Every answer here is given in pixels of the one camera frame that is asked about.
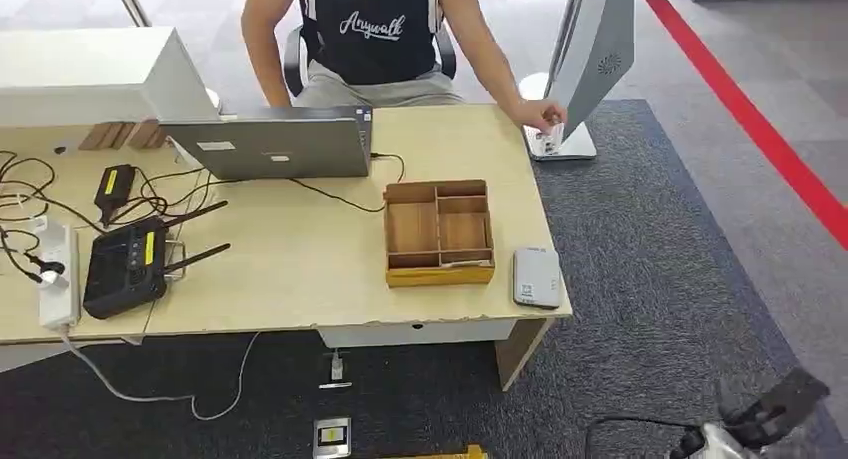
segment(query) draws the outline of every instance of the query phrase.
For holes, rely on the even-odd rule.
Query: silver laptop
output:
[[[364,177],[371,164],[371,113],[369,107],[292,107],[162,127],[222,180]]]

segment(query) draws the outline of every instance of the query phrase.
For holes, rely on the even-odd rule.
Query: gray carpet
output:
[[[311,423],[353,418],[355,457],[460,452],[574,457],[605,414],[716,417],[714,383],[756,394],[797,361],[644,101],[604,103],[590,123],[600,157],[536,174],[574,318],[556,324],[507,394],[490,344],[387,347],[346,357],[354,387],[319,392],[325,352],[312,332],[266,334],[228,416],[112,398],[76,358],[0,375],[0,458],[310,457]],[[233,313],[238,313],[234,298]],[[249,336],[151,338],[86,349],[134,394],[230,400]],[[659,457],[680,431],[607,425],[597,457]],[[825,408],[770,457],[848,457]]]

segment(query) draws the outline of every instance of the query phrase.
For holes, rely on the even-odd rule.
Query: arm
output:
[[[547,132],[552,124],[565,120],[565,110],[558,104],[521,98],[509,61],[486,25],[479,0],[441,0],[441,4],[477,79],[514,122]]]
[[[274,28],[292,2],[294,0],[247,0],[241,15],[242,36],[253,71],[272,107],[291,106]]]

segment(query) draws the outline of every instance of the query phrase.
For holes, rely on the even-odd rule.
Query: hand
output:
[[[535,127],[545,134],[568,119],[565,108],[549,100],[521,101],[506,113],[517,125]]]

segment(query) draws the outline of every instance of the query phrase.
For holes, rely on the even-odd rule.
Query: red line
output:
[[[719,100],[777,172],[842,247],[848,249],[848,209],[804,164],[786,139],[748,99],[674,6],[668,0],[646,1]]]

